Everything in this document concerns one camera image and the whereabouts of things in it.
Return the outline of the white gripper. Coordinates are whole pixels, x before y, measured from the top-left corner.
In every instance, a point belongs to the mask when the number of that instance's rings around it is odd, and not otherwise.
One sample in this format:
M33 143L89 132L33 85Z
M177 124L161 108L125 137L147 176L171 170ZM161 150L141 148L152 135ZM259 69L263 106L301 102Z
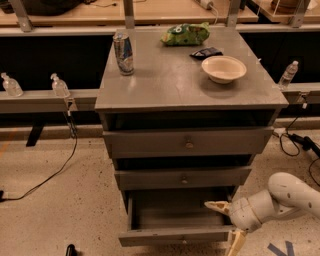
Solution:
M230 246L225 256L237 256L245 244L247 232L252 233L261 228L275 214L275 203L268 190L242 197L233 201L231 206L227 201L206 201L204 205L226 216L230 213L231 222L239 228L229 233Z

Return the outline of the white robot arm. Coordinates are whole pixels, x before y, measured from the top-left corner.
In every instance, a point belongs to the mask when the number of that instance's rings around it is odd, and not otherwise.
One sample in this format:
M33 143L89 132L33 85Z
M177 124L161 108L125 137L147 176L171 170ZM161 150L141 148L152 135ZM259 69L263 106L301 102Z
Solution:
M228 216L235 226L226 256L237 256L246 235L268 221L293 219L305 213L320 218L320 192L285 172L271 175L267 188L254 195L232 202L206 201L204 205Z

